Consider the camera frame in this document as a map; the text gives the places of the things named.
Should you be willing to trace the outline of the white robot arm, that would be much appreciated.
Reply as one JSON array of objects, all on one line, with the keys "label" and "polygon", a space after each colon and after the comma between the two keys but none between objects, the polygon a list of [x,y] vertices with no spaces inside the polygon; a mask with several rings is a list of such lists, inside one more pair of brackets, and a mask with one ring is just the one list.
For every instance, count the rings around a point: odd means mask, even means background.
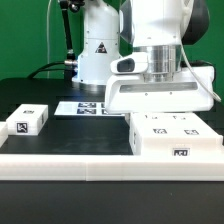
[{"label": "white robot arm", "polygon": [[205,0],[103,0],[84,6],[84,49],[73,81],[105,92],[110,113],[206,111],[214,69],[189,63],[184,47],[209,26]]}]

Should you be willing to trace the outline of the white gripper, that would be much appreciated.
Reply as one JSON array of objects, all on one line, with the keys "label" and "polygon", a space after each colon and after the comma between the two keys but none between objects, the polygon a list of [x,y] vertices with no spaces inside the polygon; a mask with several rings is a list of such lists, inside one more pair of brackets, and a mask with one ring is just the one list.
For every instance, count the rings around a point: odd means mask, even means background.
[{"label": "white gripper", "polygon": [[208,111],[214,100],[187,67],[169,82],[147,82],[142,74],[112,75],[106,86],[110,114]]}]

